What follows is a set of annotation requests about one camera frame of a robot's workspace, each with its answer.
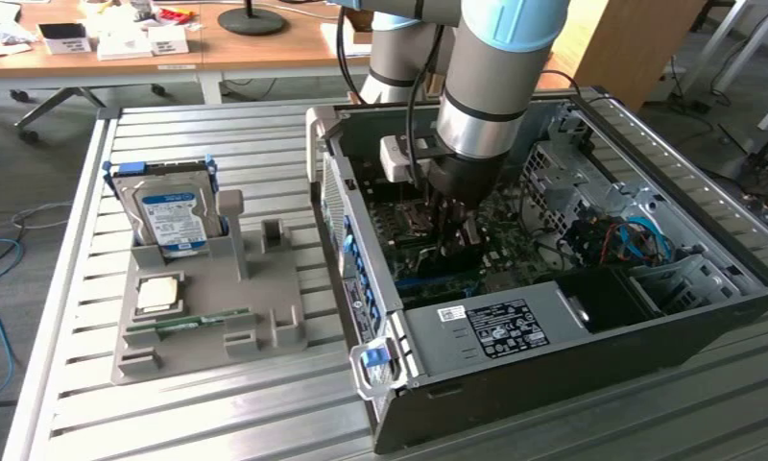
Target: gray carpet floor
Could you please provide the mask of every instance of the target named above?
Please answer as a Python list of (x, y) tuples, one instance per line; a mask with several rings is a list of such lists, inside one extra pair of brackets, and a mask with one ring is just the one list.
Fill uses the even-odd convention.
[[(689, 35), (679, 51), (678, 65), (689, 66), (706, 40), (712, 29), (702, 34)], [(712, 76), (721, 66), (717, 61), (708, 69)], [(266, 94), (273, 81), (260, 80), (250, 85), (234, 85), (234, 90), (246, 98)], [(98, 96), (110, 106), (152, 107), (166, 105), (202, 104), (203, 96), (198, 85), (167, 85), (170, 96), (154, 95), (147, 85), (100, 89)], [(331, 97), (345, 94), (341, 78), (301, 78), (279, 80), (264, 99), (285, 100), (311, 97)], [(30, 91), (36, 101), (44, 100), (51, 91)], [(768, 110), (768, 53), (758, 53), (729, 91), (733, 101), (730, 108), (716, 105), (705, 116), (713, 123), (738, 127), (753, 133), (753, 126)], [(234, 102), (242, 98), (228, 97)], [(44, 203), (72, 200), (78, 188), (82, 163), (91, 137), (96, 109), (82, 98), (74, 98), (50, 115), (39, 120), (32, 129), (40, 133), (43, 141), (30, 146), (16, 137), (14, 123), (32, 108), (30, 104), (15, 102), (8, 92), (0, 91), (0, 210), (22, 210)], [(679, 142), (691, 135), (708, 130), (708, 126), (666, 107), (646, 106), (641, 115), (670, 142)], [(681, 149), (706, 168), (717, 168), (741, 156), (740, 149), (724, 145), (722, 133), (714, 131), (693, 138)], [(59, 220), (66, 210), (42, 213), (34, 223)], [(16, 237), (18, 229), (2, 228), (0, 237)], [(48, 284), (62, 245), (64, 227), (32, 230), (24, 236), (26, 256), (8, 276), (0, 279), (0, 315), (20, 360), (11, 386), (0, 395), (7, 406), (0, 407), (0, 455), (11, 427), (16, 400), (24, 378), (23, 364), (31, 355), (38, 324), (46, 304)], [(6, 378), (7, 359), (0, 346), (0, 384)]]

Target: white label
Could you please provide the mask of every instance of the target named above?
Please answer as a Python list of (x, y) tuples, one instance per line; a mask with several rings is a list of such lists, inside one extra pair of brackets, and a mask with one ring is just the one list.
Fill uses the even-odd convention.
[(194, 70), (196, 69), (196, 64), (163, 64), (158, 65), (159, 70)]
[(450, 322), (459, 319), (466, 319), (466, 309), (462, 305), (445, 307), (438, 309), (438, 316), (442, 322)]
[(194, 252), (206, 244), (203, 218), (194, 214), (194, 194), (154, 195), (143, 199), (143, 206), (160, 246), (172, 252)]

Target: aluminum table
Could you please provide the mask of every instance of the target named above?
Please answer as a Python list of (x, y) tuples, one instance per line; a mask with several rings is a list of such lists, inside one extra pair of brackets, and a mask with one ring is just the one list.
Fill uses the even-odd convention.
[[(768, 314), (677, 369), (389, 456), (371, 452), (305, 167), (305, 111), (338, 102), (126, 109), (98, 121), (4, 459), (768, 459)], [(617, 103), (595, 105), (768, 264), (768, 230)], [(206, 154), (223, 187), (243, 191), (242, 224), (277, 216), (294, 229), (309, 349), (115, 387), (132, 233), (100, 165)], [(614, 156), (599, 158), (626, 175)]]

